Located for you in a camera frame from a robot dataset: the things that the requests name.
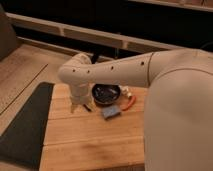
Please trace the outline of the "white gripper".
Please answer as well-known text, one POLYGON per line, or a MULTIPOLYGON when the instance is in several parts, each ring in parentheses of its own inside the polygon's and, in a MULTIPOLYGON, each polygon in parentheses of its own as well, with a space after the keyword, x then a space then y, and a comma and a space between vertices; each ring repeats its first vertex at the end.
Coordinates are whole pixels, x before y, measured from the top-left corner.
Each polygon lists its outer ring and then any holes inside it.
MULTIPOLYGON (((94 107, 94 102, 90 93, 90 86, 88 83, 70 85, 70 98, 71 102, 76 105, 86 105, 87 107, 94 107)), ((70 112, 74 113, 75 105, 70 105, 70 112)))

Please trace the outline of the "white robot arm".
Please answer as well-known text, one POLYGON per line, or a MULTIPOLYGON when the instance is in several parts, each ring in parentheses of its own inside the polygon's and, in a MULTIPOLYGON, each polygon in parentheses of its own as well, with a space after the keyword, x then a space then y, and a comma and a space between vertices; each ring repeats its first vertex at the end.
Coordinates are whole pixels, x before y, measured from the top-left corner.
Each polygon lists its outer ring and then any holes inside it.
POLYGON ((213 53, 177 49, 97 64, 77 54, 58 75, 77 104, 90 83, 146 87, 145 170, 213 171, 213 53))

